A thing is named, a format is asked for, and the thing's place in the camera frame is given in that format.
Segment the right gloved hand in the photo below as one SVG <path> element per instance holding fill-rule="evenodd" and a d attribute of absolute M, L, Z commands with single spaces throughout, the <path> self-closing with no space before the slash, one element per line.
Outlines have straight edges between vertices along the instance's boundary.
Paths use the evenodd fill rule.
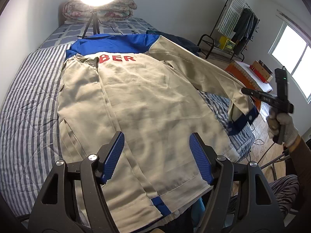
<path fill-rule="evenodd" d="M 299 133 L 294 126 L 292 117 L 287 113 L 276 113 L 274 108 L 270 108 L 269 116 L 266 118 L 268 122 L 268 135 L 273 139 L 279 137 L 280 128 L 284 129 L 284 134 L 281 136 L 282 143 L 289 148 L 294 145 L 295 140 L 298 138 Z"/>

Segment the right forearm brown sleeve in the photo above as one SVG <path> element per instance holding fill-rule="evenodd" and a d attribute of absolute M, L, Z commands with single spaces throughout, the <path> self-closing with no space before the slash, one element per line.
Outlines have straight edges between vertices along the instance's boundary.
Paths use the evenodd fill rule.
<path fill-rule="evenodd" d="M 299 182 L 299 213 L 310 215 L 310 149 L 301 138 L 287 147 L 290 159 L 286 160 L 286 175 L 295 175 Z"/>

